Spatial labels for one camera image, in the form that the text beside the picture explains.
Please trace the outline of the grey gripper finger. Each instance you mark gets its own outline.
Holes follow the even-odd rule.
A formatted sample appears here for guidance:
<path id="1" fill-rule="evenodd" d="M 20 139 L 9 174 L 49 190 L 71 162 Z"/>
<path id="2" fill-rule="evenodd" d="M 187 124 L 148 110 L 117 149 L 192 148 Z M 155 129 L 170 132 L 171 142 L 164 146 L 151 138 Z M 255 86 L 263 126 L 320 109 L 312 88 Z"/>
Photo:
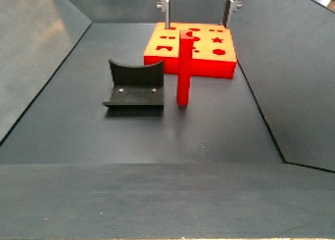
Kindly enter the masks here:
<path id="1" fill-rule="evenodd" d="M 166 29 L 170 29 L 170 0 L 159 0 L 156 8 L 166 13 Z"/>
<path id="2" fill-rule="evenodd" d="M 226 2 L 226 10 L 223 15 L 223 26 L 230 27 L 231 18 L 234 12 L 242 7 L 240 0 L 227 0 Z"/>

